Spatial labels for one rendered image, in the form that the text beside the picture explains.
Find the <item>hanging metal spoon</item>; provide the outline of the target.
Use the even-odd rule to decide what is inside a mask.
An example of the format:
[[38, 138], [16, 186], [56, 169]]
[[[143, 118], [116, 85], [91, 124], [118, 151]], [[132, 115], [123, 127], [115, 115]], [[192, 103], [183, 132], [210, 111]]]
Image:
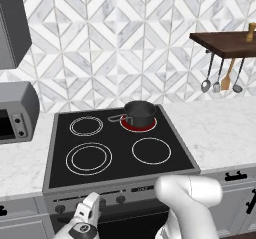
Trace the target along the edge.
[[[208, 68], [208, 72], [207, 72], [208, 77], [210, 76], [210, 73], [211, 73], [213, 60], [214, 60], [214, 53], [211, 54], [209, 68]], [[201, 91], [203, 93], [206, 93], [209, 90], [210, 86], [211, 86], [211, 82], [210, 82], [208, 77], [201, 83]]]

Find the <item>dark grey saucepan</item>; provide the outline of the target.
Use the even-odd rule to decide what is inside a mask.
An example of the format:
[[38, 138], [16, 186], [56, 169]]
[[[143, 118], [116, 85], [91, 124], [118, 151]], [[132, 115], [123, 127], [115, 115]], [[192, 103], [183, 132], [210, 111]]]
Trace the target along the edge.
[[134, 100], [128, 102], [124, 106], [124, 113], [108, 117], [109, 122], [125, 121], [128, 125], [135, 128], [144, 128], [150, 126], [154, 122], [156, 107], [154, 104]]

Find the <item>grey wall cupboard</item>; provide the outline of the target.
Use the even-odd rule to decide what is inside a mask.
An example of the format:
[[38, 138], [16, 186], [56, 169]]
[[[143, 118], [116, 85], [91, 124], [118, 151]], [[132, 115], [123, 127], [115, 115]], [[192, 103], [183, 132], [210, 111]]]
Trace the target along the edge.
[[16, 69], [31, 45], [23, 0], [0, 0], [0, 70]]

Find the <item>black oven door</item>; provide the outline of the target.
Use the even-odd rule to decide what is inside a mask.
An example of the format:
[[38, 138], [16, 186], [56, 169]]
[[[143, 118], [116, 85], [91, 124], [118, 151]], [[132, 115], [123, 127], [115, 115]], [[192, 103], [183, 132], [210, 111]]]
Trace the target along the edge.
[[98, 221], [100, 239], [155, 239], [168, 217], [167, 208], [149, 208], [101, 214]]

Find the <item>dark wooden wall shelf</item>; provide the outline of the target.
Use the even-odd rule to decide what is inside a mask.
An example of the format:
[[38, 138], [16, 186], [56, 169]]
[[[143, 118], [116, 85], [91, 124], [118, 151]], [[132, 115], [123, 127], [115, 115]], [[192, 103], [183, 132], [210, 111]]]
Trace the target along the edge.
[[256, 31], [252, 42], [247, 42], [246, 36], [246, 31], [190, 34], [196, 43], [224, 59], [256, 57]]

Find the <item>hanging metal spatula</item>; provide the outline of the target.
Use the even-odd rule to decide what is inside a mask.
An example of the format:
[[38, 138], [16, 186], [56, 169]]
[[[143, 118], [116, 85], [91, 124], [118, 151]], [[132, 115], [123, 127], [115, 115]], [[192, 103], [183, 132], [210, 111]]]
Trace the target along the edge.
[[219, 82], [219, 80], [220, 80], [223, 64], [224, 64], [224, 58], [222, 58], [221, 63], [220, 63], [220, 68], [219, 68], [219, 71], [218, 71], [217, 81], [213, 84], [213, 88], [212, 88], [213, 93], [220, 92], [220, 82]]

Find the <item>grey cupboard door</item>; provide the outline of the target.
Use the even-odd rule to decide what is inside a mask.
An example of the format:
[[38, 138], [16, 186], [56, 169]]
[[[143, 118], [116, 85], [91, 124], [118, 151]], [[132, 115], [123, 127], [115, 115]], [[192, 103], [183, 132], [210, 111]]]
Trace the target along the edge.
[[220, 238], [256, 232], [256, 205], [247, 214], [246, 203], [254, 196], [256, 183], [245, 186], [222, 187], [223, 198], [219, 205], [210, 208]]
[[0, 239], [53, 239], [48, 214], [0, 221]]

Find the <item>hanging metal ladle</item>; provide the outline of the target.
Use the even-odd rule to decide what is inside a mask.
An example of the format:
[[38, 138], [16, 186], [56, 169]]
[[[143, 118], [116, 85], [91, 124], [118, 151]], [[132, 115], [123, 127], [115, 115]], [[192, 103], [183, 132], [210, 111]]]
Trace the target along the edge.
[[[241, 73], [243, 64], [244, 64], [244, 59], [242, 59], [242, 61], [241, 61], [240, 68], [238, 71], [239, 74]], [[234, 83], [232, 89], [235, 93], [240, 93], [243, 90], [243, 88], [240, 85], [238, 85], [237, 83]]]

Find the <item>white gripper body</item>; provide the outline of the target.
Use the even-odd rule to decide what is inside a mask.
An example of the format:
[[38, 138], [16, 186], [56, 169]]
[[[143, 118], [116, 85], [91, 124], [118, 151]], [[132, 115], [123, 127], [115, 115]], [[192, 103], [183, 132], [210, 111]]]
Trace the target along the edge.
[[97, 218], [99, 216], [100, 196], [92, 192], [78, 204], [76, 214], [83, 218]]

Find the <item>black glass stove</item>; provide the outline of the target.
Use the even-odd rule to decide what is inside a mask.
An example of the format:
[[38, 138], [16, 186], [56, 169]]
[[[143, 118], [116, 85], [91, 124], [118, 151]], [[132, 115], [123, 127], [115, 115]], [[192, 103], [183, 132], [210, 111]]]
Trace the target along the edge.
[[[100, 215], [167, 208], [155, 196], [162, 175], [197, 175], [196, 164], [163, 107], [155, 124], [131, 130], [122, 121], [109, 122], [121, 108], [57, 113], [43, 184], [43, 195], [55, 231], [73, 217], [77, 205], [96, 192], [107, 201]], [[123, 195], [126, 201], [118, 204]], [[64, 205], [65, 212], [55, 212]]]

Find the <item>grey toaster oven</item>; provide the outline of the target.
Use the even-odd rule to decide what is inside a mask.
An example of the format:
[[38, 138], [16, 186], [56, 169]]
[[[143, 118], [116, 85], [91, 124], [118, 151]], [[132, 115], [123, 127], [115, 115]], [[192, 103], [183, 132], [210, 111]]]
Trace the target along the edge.
[[31, 141], [40, 112], [30, 82], [0, 83], [0, 145]]

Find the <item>wooden pepper mill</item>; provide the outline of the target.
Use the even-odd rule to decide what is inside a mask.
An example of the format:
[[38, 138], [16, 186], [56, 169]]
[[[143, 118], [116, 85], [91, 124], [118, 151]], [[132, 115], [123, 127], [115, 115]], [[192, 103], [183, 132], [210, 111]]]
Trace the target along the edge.
[[249, 23], [248, 25], [248, 33], [246, 35], [246, 41], [247, 42], [252, 42], [253, 41], [253, 37], [254, 37], [254, 30], [256, 29], [256, 23]]

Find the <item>grey drawer front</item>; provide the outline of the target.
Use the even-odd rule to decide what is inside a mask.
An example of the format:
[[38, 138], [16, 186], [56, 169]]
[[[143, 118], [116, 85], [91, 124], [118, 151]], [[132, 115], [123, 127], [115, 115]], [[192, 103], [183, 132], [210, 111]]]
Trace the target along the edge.
[[[225, 181], [225, 173], [229, 172], [230, 175], [236, 175], [237, 171], [240, 171], [242, 174], [247, 174], [247, 179], [237, 180], [237, 181]], [[238, 186], [242, 187], [249, 183], [256, 182], [256, 167], [248, 168], [234, 168], [234, 169], [225, 169], [218, 171], [202, 172], [201, 176], [207, 177], [214, 186], [222, 187], [233, 187]]]
[[38, 214], [38, 209], [33, 198], [15, 199], [10, 201], [0, 201], [7, 210], [6, 216], [3, 218], [26, 217]]

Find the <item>hanging wooden spatula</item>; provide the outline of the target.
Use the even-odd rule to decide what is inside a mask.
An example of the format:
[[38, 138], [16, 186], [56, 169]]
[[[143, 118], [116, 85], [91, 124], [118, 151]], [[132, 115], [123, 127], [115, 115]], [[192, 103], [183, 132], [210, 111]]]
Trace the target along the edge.
[[230, 62], [230, 65], [229, 65], [229, 69], [227, 71], [227, 74], [226, 74], [226, 76], [221, 81], [221, 90], [222, 91], [229, 89], [229, 86], [230, 86], [230, 73], [231, 73], [231, 71], [233, 69], [234, 63], [235, 63], [235, 59], [232, 58], [231, 62]]

